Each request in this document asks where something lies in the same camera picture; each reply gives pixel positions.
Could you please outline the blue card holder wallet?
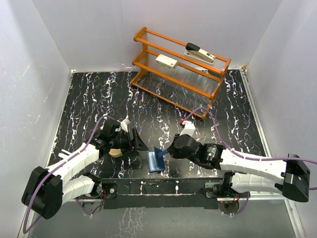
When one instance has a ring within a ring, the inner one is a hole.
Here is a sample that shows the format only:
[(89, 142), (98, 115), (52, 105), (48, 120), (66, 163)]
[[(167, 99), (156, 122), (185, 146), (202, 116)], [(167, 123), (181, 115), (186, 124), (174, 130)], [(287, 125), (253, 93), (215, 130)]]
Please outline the blue card holder wallet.
[(153, 147), (153, 151), (147, 153), (149, 173), (161, 172), (165, 170), (164, 156), (166, 154), (166, 150), (161, 150), (157, 147)]

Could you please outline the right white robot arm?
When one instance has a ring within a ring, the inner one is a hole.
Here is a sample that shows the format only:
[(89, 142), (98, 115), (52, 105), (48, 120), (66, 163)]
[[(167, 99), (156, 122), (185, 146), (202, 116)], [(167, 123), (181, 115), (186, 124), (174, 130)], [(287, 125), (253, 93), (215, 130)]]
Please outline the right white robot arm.
[(278, 193), (297, 202), (309, 200), (310, 169), (295, 154), (279, 160), (238, 153), (223, 145), (202, 144), (187, 134), (177, 134), (167, 152), (208, 170), (223, 170), (222, 183), (209, 190), (216, 196), (256, 191)]

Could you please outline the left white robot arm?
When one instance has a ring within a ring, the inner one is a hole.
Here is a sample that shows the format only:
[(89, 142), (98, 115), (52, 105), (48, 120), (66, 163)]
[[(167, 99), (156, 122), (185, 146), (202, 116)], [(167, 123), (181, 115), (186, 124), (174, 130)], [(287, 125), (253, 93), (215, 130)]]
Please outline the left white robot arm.
[(138, 156), (148, 151), (129, 120), (108, 119), (102, 128), (94, 128), (89, 139), (62, 160), (47, 168), (36, 167), (22, 195), (22, 203), (44, 219), (52, 218), (61, 206), (79, 196), (98, 198), (102, 193), (102, 180), (90, 172), (75, 176), (105, 155), (113, 158)]

